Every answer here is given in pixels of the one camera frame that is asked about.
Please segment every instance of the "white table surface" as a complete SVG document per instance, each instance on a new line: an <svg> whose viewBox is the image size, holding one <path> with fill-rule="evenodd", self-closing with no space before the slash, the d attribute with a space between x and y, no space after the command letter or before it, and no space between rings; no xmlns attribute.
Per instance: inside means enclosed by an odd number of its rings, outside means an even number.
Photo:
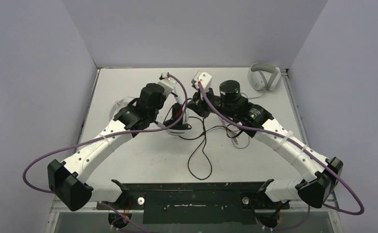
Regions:
<svg viewBox="0 0 378 233"><path fill-rule="evenodd" d="M147 83L157 83L162 71L176 76L185 85L188 98L195 90L190 86L191 79L198 70L206 71L213 77L212 88L218 94L219 84L225 80L236 80L241 84L241 92L249 97L260 95L248 83L248 68L102 68L98 76L90 110L88 112L81 141L94 138L107 124L109 112L116 100L126 96L138 97ZM177 86L178 94L183 92ZM274 92L262 98L251 100L267 109L287 129L301 139L298 124L293 114L285 84L280 81ZM170 96L158 115L163 118L174 103ZM199 120L191 118L193 129L185 137L196 137L202 132ZM219 125L215 114L206 119L206 128ZM187 160L202 139L187 141L165 132L140 133L131 141L123 144L111 154L90 176L92 181L117 179L122 183L191 183L201 182L188 172ZM247 142L243 133L240 145ZM288 179L299 173L282 157L269 147L254 139L248 148L235 148L226 137L225 130L207 133L205 152L213 165L212 175L202 182L257 182L267 179ZM192 172L198 177L208 175L210 168L206 158L199 150L190 163Z"/></svg>

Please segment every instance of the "white headset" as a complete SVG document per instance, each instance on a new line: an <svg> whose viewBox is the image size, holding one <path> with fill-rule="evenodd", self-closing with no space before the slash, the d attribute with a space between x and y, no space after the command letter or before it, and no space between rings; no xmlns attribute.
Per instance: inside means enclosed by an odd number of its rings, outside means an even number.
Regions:
<svg viewBox="0 0 378 233"><path fill-rule="evenodd" d="M272 73L269 80L266 80L266 77L262 71ZM268 63L253 64L248 70L248 81L257 91L274 91L280 79L280 71L275 66Z"/></svg>

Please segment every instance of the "mounting bolt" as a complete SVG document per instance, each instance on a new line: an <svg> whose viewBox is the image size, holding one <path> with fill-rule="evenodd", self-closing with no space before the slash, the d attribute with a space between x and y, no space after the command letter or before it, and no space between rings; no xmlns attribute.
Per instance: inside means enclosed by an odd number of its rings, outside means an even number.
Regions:
<svg viewBox="0 0 378 233"><path fill-rule="evenodd" d="M245 205L249 204L249 197L242 198L242 203Z"/></svg>
<svg viewBox="0 0 378 233"><path fill-rule="evenodd" d="M137 199L137 203L138 203L139 205L143 205L143 204L145 203L145 198L138 198L138 199Z"/></svg>

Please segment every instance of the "black joint housing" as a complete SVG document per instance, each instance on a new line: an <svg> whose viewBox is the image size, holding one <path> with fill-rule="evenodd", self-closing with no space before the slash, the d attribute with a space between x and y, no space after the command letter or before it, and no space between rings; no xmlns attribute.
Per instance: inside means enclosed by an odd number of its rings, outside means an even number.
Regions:
<svg viewBox="0 0 378 233"><path fill-rule="evenodd" d="M80 182L63 164L53 160L48 165L49 188L71 210L82 208L90 197L93 188Z"/></svg>
<svg viewBox="0 0 378 233"><path fill-rule="evenodd" d="M334 157L328 160L328 168L330 168L338 176L341 175L344 163ZM325 200L332 193L333 189L338 184L336 178L326 169L321 173L315 174L317 178L311 182L302 181L295 188L298 190L299 197L308 205L321 208Z"/></svg>

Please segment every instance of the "white wall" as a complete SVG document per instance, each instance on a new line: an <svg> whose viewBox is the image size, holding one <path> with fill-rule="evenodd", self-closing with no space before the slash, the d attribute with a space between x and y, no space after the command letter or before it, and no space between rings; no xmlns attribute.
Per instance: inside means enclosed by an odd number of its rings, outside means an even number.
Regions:
<svg viewBox="0 0 378 233"><path fill-rule="evenodd" d="M290 69L311 146L344 162L365 214L346 232L378 232L378 1L329 0ZM336 188L342 208L357 211Z"/></svg>
<svg viewBox="0 0 378 233"><path fill-rule="evenodd" d="M326 0L63 0L99 67L290 67Z"/></svg>
<svg viewBox="0 0 378 233"><path fill-rule="evenodd" d="M0 1L0 233L44 231L53 195L28 188L21 174L76 142L95 74L60 0ZM43 188L49 161L29 176Z"/></svg>

